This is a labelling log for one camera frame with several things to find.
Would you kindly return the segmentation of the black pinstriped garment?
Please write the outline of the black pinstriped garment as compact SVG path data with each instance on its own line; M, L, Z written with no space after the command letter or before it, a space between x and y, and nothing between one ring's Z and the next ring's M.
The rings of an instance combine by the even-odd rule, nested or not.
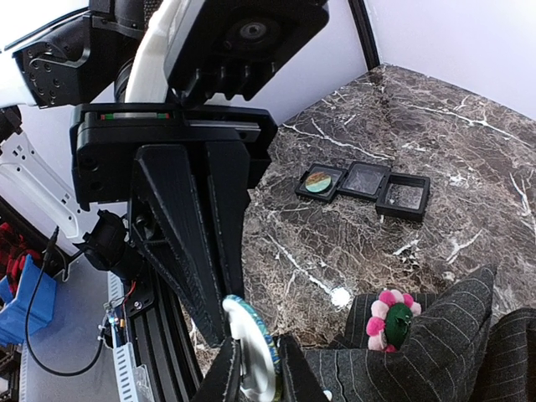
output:
M309 349L305 358L335 401L533 401L535 310L494 322L496 274L486 265L440 296L417 295L423 312L394 353L367 348L373 298L358 296L334 347Z

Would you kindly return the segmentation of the pink white beaded brooch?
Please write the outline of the pink white beaded brooch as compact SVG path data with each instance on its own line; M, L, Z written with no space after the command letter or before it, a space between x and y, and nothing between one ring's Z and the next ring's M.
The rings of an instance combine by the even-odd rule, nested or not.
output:
M393 353L410 333L411 321L421 314L421 305L409 294L398 290L381 291L370 307L367 321L368 349Z

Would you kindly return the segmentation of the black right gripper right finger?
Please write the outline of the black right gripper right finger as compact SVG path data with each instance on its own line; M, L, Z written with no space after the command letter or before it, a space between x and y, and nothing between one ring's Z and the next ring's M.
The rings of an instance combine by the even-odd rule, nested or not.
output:
M278 338L281 358L282 400L328 401L297 340L291 334Z

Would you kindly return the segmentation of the orange green round brooch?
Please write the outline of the orange green round brooch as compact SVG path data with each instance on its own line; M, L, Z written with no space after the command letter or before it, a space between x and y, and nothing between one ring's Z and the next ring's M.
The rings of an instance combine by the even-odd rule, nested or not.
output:
M328 192L332 187L332 176L324 171L311 173L304 182L305 191L309 194Z

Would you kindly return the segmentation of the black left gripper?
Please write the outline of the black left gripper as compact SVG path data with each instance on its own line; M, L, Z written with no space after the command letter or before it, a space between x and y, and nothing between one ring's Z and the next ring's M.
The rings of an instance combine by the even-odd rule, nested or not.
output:
M131 191L129 219L137 248L211 347L227 336L223 293L245 295L241 257L247 186L256 187L271 164L267 150L276 133L268 111L244 107L184 110L177 104L100 103L78 105L72 114L77 203L87 211L92 203L124 202ZM223 290L183 147L205 142Z

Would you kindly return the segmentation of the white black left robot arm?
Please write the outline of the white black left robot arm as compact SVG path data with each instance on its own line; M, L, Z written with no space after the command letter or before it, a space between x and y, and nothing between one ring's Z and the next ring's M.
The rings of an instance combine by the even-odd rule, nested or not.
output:
M99 212L81 234L42 183L63 231L98 267L132 278L143 261L176 292L205 341L226 338L222 302L244 293L241 241L249 190L270 164L267 111L211 106L249 95L264 70L241 49L279 23L243 1L93 1L11 56L2 107L72 105L75 200L128 202L129 229Z

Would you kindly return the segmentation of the teal round button brooch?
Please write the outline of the teal round button brooch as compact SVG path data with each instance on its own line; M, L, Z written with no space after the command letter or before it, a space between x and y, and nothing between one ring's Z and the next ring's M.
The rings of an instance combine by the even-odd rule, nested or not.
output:
M250 401L280 401L281 358L260 314L243 298L222 302L231 337L240 343L240 391Z

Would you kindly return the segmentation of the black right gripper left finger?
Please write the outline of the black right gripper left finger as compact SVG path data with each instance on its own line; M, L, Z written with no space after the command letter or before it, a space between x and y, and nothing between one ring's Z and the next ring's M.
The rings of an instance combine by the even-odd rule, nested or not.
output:
M238 401L241 364L242 350L240 342L232 337L227 337L191 401Z

